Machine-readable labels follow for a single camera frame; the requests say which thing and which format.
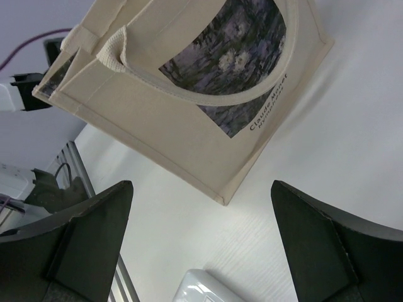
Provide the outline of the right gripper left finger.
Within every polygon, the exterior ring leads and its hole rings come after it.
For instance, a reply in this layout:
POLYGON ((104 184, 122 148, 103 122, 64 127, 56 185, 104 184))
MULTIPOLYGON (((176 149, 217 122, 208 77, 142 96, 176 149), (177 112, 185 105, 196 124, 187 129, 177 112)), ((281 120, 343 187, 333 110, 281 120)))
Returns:
POLYGON ((133 198, 121 181, 1 234, 1 301, 107 301, 133 198))

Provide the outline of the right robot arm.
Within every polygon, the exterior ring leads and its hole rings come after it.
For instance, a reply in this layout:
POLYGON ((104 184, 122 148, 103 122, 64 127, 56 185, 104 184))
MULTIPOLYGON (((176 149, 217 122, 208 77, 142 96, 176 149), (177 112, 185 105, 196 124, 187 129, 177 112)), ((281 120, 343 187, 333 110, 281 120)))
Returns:
MULTIPOLYGON (((32 170, 27 192, 1 196, 17 216, 1 222, 2 301, 107 301, 133 186, 89 197, 32 170)), ((275 181, 271 200, 299 301, 401 301, 402 232, 275 181)))

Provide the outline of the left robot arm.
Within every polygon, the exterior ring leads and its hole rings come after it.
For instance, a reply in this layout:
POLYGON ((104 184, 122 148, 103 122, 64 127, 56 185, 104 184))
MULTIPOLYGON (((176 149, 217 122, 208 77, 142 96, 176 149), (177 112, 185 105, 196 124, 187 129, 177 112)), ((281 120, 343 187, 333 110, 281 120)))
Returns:
MULTIPOLYGON (((50 67, 60 53, 62 37, 46 39, 43 42, 50 67)), ((43 79, 47 70, 27 74, 15 74, 1 80, 1 111, 34 111, 51 107, 32 95, 33 88, 43 79)))

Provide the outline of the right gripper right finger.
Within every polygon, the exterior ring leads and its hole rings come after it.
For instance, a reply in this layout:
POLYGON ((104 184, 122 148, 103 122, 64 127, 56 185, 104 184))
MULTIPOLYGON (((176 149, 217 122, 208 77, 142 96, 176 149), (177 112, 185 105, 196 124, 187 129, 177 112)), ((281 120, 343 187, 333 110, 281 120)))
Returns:
POLYGON ((271 200, 299 301, 402 301, 402 231, 283 181, 271 200))

